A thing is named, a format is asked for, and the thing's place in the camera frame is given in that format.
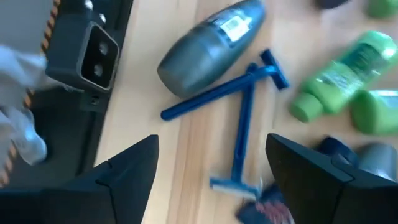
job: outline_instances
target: green tube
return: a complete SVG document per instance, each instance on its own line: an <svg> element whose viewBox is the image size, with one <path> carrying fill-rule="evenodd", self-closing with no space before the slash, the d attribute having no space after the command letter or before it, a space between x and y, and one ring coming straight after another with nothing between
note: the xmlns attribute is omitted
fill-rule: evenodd
<svg viewBox="0 0 398 224"><path fill-rule="evenodd" d="M375 18L387 18L395 15L398 0L369 0L367 14Z"/></svg>
<svg viewBox="0 0 398 224"><path fill-rule="evenodd" d="M351 117L362 133L398 133L398 91L361 90L351 104Z"/></svg>
<svg viewBox="0 0 398 224"><path fill-rule="evenodd" d="M303 82L290 113L301 122L310 122L324 113L339 113L358 90L396 64L397 50L388 35L366 32L347 53Z"/></svg>

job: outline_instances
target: wooden table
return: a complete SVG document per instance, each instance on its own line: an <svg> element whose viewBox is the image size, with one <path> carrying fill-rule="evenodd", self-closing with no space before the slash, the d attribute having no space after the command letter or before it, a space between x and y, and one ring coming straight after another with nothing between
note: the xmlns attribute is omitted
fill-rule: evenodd
<svg viewBox="0 0 398 224"><path fill-rule="evenodd" d="M160 112L181 101L157 76L156 68L171 45L197 22L236 0L136 0L123 48L96 163L123 151L149 134L160 137L160 156L143 223L237 223L240 198L210 190L209 176L229 176L238 125L240 94L220 99L171 122ZM264 152L267 133L278 133L312 146L326 134L352 147L375 140L356 132L347 112L311 124L291 117L287 107L304 77L336 57L362 32L383 31L398 38L397 22L372 21L363 13L366 0L319 11L310 0L268 0L268 16L256 40L220 84L241 75L249 62L273 50L291 89L279 93L270 81L257 84L245 176L264 184L272 174ZM392 72L374 88L397 88ZM396 136L379 138L398 147Z"/></svg>

